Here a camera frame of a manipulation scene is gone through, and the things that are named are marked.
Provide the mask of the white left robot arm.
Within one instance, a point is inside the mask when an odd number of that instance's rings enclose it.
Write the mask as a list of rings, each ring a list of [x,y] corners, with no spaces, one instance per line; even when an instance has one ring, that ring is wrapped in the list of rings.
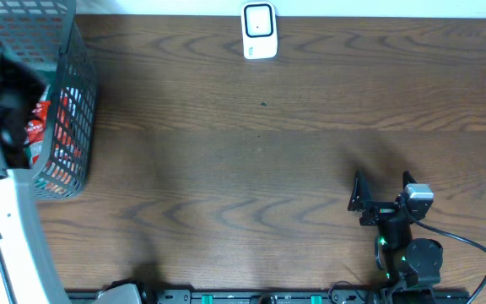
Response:
[[[41,226],[25,127],[46,82],[0,39],[0,303],[67,303]]]

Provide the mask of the red snack bag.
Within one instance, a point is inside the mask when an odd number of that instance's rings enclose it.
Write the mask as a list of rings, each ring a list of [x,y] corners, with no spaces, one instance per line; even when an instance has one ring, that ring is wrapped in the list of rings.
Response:
[[[27,132],[27,138],[24,141],[24,152],[26,153],[30,166],[33,166],[36,161],[38,161],[41,150],[42,150],[42,142],[44,140],[44,133],[46,130],[46,119],[49,107],[51,102],[48,100],[48,93],[49,93],[50,86],[47,86],[45,92],[39,99],[36,104],[36,108],[32,111],[32,118],[28,121],[28,124],[25,128]],[[71,96],[81,98],[79,92],[76,91],[75,88],[67,87]],[[73,127],[70,126],[70,119],[66,118],[66,116],[62,112],[62,108],[69,110],[69,116],[75,116],[76,112],[76,105],[70,99],[70,95],[62,92],[60,96],[60,108],[57,111],[57,119],[60,122],[63,122],[65,127],[70,131],[73,130]]]

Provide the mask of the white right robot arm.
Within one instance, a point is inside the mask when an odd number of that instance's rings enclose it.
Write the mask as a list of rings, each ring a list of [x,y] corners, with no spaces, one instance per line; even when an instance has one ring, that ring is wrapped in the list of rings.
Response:
[[[443,247],[432,239],[413,238],[411,225],[423,219],[434,202],[429,185],[418,183],[405,171],[402,191],[393,201],[373,199],[362,171],[354,175],[348,210],[360,212],[362,226],[375,226],[375,262],[388,277],[378,296],[387,303],[407,292],[430,290],[440,282]]]

